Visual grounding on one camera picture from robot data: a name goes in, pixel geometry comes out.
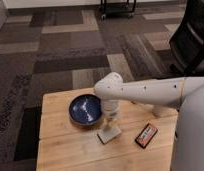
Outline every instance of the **tabletop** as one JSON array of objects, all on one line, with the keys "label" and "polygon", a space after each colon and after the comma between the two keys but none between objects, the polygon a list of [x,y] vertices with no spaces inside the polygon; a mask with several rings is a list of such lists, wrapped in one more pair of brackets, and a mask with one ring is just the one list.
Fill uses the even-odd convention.
[{"label": "tabletop", "polygon": [[[103,145],[97,137],[105,120],[90,129],[69,119],[71,101],[92,88],[45,94],[40,125],[37,171],[167,171],[170,168],[177,111],[166,109],[159,117],[151,105],[119,101],[118,124],[122,134]],[[147,123],[158,133],[142,149],[134,139]]]}]

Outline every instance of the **floor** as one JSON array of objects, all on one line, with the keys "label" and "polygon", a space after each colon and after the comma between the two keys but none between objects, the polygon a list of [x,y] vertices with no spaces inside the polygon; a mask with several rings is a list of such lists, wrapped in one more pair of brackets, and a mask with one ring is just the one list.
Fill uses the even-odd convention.
[{"label": "floor", "polygon": [[182,1],[139,3],[101,20],[97,6],[12,10],[0,31],[0,170],[36,167],[43,94],[92,87],[111,71],[125,82],[171,77],[169,39]]}]

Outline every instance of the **bowl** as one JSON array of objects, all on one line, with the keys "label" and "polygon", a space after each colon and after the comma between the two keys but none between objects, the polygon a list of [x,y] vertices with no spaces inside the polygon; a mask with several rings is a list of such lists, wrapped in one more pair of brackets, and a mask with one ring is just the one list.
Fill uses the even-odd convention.
[{"label": "bowl", "polygon": [[100,99],[92,94],[76,97],[69,106],[70,119],[79,126],[92,126],[102,118]]}]

